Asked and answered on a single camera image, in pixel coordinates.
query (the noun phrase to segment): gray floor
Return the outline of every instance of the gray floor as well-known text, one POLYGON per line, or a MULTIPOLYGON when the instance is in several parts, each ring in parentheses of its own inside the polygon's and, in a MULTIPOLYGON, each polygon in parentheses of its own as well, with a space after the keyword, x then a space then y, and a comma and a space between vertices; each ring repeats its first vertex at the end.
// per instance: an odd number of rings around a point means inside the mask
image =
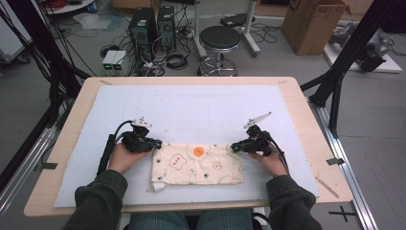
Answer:
MULTIPOLYGON (((242 12, 238 7, 223 9, 225 13, 242 12)), ((74 13, 59 18, 62 26, 74 29, 68 35, 80 56, 98 75, 103 76, 100 48, 111 44, 114 37, 125 35, 128 22, 120 17, 105 14, 113 19, 114 28, 107 31, 83 31, 79 25, 71 24, 74 13)), ((222 15, 206 16, 201 19, 202 28, 219 25, 222 15)), ((258 17, 256 22, 269 26, 280 26, 282 19, 258 17)), ((245 43, 233 53, 226 55, 244 77, 294 77, 299 84, 324 74, 329 65, 323 55, 315 57, 296 56, 281 31, 273 32, 277 43, 259 43, 261 53, 252 57, 245 43)), ((390 35, 394 48, 406 53, 406 37, 390 35)), ((168 70, 165 76, 195 76, 199 57, 192 42, 189 66, 182 71, 168 70)), ((394 53, 389 56, 406 69, 406 57, 394 53)), ((87 67, 74 55, 76 65, 88 72, 87 67)), ((14 62, 0 70, 0 171, 3 171, 12 156, 21 146, 36 122, 48 107, 46 82, 34 62, 14 62)), ((406 74, 361 73, 348 71, 342 90, 338 119, 338 134, 362 192, 372 210, 380 229, 406 229, 406 74)), ((311 95, 315 89, 304 94, 311 95)), ((39 172, 33 172, 23 189, 17 195, 9 211, 0 219, 0 229, 57 229, 67 217, 26 218, 25 203, 33 189, 39 172)), ((316 205, 312 213, 325 229, 359 229, 357 217, 329 215, 340 212, 340 206, 353 213, 351 203, 316 205)))

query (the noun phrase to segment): person's left hand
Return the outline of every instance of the person's left hand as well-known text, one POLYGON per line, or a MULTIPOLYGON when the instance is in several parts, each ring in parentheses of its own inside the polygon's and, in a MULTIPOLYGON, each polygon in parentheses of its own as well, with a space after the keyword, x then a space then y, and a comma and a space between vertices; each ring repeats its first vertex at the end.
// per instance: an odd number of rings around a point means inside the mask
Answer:
POLYGON ((125 148, 123 143, 119 143, 113 149, 107 169, 124 173, 131 169, 137 161, 143 159, 151 153, 152 151, 132 153, 125 148))

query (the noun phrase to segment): patterned fabric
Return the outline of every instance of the patterned fabric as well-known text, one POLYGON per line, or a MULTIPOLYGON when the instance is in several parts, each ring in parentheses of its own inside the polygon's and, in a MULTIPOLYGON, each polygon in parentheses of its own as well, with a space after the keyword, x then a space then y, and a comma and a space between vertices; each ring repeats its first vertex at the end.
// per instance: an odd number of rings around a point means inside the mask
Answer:
POLYGON ((209 185, 243 180, 239 155, 229 146, 166 144, 153 155, 152 182, 209 185))

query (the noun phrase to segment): table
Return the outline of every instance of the table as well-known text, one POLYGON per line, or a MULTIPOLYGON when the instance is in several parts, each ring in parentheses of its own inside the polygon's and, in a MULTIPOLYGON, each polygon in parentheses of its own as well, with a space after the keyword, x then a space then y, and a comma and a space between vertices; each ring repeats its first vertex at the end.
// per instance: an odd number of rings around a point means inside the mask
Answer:
MULTIPOLYGON (((244 77, 244 78, 91 78, 82 87, 74 107, 59 134, 48 162, 57 163, 55 170, 44 170, 25 207, 28 217, 70 215, 74 208, 54 208, 64 169, 79 138, 87 114, 93 106, 102 85, 277 85, 290 113, 310 169, 321 196, 318 203, 348 202, 352 200, 350 188, 337 165, 330 166, 326 160, 333 157, 328 143, 314 118, 305 97, 295 79, 289 77, 244 77)), ((201 210, 213 208, 268 206, 268 200, 127 206, 122 212, 148 212, 167 210, 201 210)))

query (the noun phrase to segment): orange circle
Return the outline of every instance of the orange circle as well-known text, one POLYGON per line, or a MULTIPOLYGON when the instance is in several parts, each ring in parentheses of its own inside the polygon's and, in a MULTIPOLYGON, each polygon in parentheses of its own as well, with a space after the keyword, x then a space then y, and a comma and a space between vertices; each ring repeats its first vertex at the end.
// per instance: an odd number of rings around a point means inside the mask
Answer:
POLYGON ((194 150, 193 150, 193 155, 194 155, 194 156, 200 157, 200 156, 202 156, 203 154, 204 154, 203 148, 201 148, 201 147, 196 147, 196 148, 194 148, 194 150))

